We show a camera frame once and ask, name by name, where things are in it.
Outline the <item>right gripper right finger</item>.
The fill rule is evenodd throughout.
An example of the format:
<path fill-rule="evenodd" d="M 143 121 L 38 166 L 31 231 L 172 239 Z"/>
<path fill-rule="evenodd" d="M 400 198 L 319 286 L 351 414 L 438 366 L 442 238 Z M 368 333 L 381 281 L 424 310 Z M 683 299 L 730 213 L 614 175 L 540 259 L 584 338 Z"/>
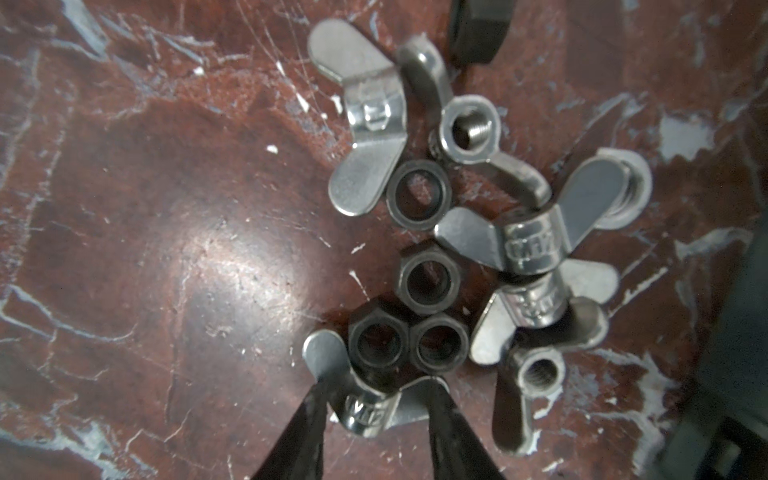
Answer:
<path fill-rule="evenodd" d="M 448 391 L 437 380 L 426 383 L 429 440 L 435 479 L 504 479 L 479 437 Z"/>

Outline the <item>grey plastic organizer box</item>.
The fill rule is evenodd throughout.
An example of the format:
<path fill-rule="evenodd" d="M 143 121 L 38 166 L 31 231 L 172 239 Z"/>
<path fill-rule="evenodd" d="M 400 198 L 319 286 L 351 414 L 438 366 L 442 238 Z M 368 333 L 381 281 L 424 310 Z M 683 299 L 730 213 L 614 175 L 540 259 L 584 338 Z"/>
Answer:
<path fill-rule="evenodd" d="M 760 219 L 649 479 L 767 476 L 767 220 Z"/>

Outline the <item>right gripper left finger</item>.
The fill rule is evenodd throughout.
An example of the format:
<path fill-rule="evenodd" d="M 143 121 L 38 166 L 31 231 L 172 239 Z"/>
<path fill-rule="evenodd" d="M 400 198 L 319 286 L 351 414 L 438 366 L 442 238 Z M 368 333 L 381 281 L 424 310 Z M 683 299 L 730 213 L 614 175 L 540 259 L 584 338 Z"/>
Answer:
<path fill-rule="evenodd" d="M 321 479 L 330 387 L 313 385 L 274 447 L 252 476 L 259 479 Z"/>

